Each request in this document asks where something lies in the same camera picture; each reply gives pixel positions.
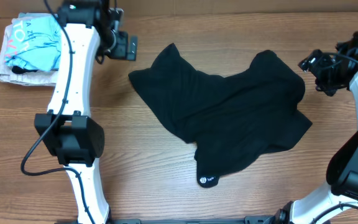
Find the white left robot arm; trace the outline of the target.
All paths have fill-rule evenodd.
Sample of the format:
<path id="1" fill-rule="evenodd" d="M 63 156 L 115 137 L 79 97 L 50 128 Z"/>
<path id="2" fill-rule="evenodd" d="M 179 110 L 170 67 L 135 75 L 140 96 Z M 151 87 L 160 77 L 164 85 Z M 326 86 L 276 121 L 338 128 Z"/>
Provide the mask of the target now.
<path id="1" fill-rule="evenodd" d="M 135 61 L 137 37 L 119 28 L 124 11 L 109 1 L 64 1 L 54 19 L 61 27 L 58 79 L 46 113 L 34 126 L 59 168 L 68 174 L 78 207 L 76 223 L 112 223 L 104 196 L 99 159 L 104 129 L 91 117 L 90 87 L 94 63 L 105 58 Z"/>

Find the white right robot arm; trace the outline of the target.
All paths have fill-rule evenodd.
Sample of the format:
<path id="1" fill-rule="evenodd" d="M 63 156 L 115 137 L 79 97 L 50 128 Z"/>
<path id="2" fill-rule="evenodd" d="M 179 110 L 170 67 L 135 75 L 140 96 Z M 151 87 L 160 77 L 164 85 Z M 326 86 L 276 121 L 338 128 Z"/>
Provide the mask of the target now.
<path id="1" fill-rule="evenodd" d="M 355 100 L 358 128 L 358 31 L 336 45 L 336 52 L 314 50 L 298 66 L 311 72 L 316 89 L 333 96 L 346 88 Z M 325 182 L 306 197 L 288 202 L 273 216 L 245 217 L 245 223 L 329 223 L 350 208 L 358 210 L 358 130 L 332 157 Z"/>

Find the black t-shirt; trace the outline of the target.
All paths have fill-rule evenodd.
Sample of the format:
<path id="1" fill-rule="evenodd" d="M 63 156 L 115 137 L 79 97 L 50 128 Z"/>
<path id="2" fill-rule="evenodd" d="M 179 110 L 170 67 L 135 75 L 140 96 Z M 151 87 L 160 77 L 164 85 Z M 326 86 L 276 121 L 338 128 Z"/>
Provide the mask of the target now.
<path id="1" fill-rule="evenodd" d="M 170 44 L 129 81 L 167 131 L 196 145 L 203 188 L 263 154 L 292 149 L 312 125 L 298 109 L 303 79 L 271 50 L 259 52 L 247 70 L 222 77 L 195 69 Z"/>

